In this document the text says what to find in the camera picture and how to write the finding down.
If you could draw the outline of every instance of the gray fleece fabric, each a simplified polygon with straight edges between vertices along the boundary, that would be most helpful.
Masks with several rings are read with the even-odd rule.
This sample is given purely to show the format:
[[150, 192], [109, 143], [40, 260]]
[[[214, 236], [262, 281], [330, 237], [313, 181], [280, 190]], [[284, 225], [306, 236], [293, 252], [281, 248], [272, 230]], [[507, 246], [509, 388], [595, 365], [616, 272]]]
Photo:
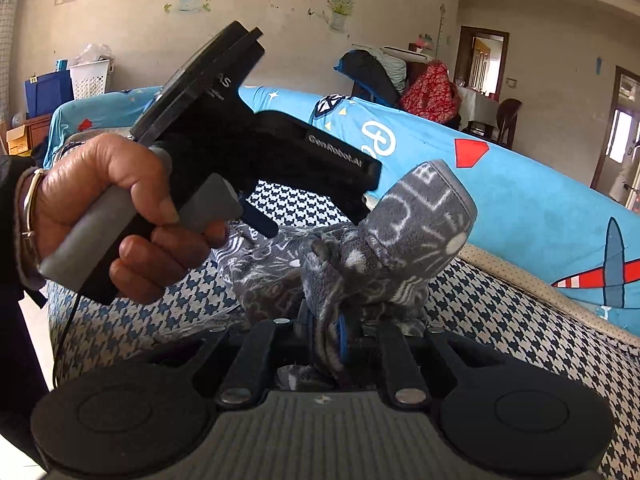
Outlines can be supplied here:
[[[388, 317], [405, 335], [421, 336], [428, 281], [458, 254], [476, 215], [460, 181], [444, 161], [434, 160], [407, 173], [357, 226], [283, 226], [267, 239], [236, 224], [214, 258], [251, 323], [295, 319], [301, 305], [308, 308], [315, 318], [316, 367], [348, 384], [340, 314], [361, 322]], [[295, 375], [282, 383], [295, 389]]]

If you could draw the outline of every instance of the device handle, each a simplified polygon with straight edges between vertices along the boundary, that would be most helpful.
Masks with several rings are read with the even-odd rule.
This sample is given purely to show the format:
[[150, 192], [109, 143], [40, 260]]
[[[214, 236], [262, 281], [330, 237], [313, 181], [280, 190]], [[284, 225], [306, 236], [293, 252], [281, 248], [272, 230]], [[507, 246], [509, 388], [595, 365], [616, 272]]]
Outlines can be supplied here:
[[[155, 146], [151, 150], [170, 173], [171, 156]], [[203, 232], [208, 222], [233, 220], [242, 215], [233, 188], [218, 174], [211, 174], [186, 200], [175, 196], [174, 187], [171, 186], [171, 191], [180, 207], [180, 224], [195, 232]], [[119, 256], [120, 243], [133, 234], [149, 239], [154, 228], [136, 212], [129, 190], [111, 186], [71, 229], [59, 248], [42, 261], [38, 271], [86, 298], [110, 304], [117, 290], [109, 277], [109, 268]]]

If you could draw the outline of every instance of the white tablecloth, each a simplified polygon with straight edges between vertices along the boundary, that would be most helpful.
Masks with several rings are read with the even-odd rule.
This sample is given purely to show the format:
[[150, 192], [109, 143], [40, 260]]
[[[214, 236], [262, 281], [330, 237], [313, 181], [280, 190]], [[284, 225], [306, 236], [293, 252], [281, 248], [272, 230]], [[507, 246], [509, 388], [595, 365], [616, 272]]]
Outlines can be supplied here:
[[478, 121], [479, 123], [498, 126], [495, 115], [498, 113], [498, 102], [493, 99], [476, 92], [471, 88], [458, 87], [458, 93], [462, 98], [460, 105], [460, 129], [463, 130], [469, 124], [469, 121]]

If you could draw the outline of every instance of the black cable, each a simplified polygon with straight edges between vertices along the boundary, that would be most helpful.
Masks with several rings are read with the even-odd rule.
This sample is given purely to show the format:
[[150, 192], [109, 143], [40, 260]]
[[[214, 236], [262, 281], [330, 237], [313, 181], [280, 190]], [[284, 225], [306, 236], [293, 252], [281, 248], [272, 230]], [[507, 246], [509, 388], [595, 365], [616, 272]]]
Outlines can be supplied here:
[[74, 301], [74, 306], [71, 308], [71, 313], [69, 313], [69, 317], [66, 320], [66, 325], [64, 330], [62, 331], [62, 335], [60, 336], [60, 340], [58, 341], [58, 349], [56, 350], [56, 354], [53, 357], [53, 387], [58, 387], [58, 380], [56, 379], [56, 375], [58, 373], [58, 363], [60, 362], [60, 354], [62, 353], [62, 346], [65, 343], [66, 335], [71, 328], [71, 322], [74, 320], [74, 316], [76, 315], [76, 311], [78, 310], [78, 305], [80, 305], [80, 299], [82, 296], [80, 294], [76, 294], [76, 300]]

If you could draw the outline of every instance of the hand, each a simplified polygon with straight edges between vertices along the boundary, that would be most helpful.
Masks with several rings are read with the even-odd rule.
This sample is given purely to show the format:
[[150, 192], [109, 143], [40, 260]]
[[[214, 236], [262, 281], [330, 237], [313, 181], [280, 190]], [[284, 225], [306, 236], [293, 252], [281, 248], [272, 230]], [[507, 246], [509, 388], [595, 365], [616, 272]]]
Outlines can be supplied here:
[[110, 277], [122, 295], [153, 303], [162, 298], [166, 286], [202, 264], [211, 248], [226, 243], [224, 222], [210, 224], [204, 234], [177, 225], [166, 172], [150, 150], [124, 137], [103, 134], [63, 157], [36, 192], [33, 225], [41, 260], [58, 248], [111, 184], [129, 189], [136, 210], [158, 226], [151, 241], [131, 235], [120, 244]]

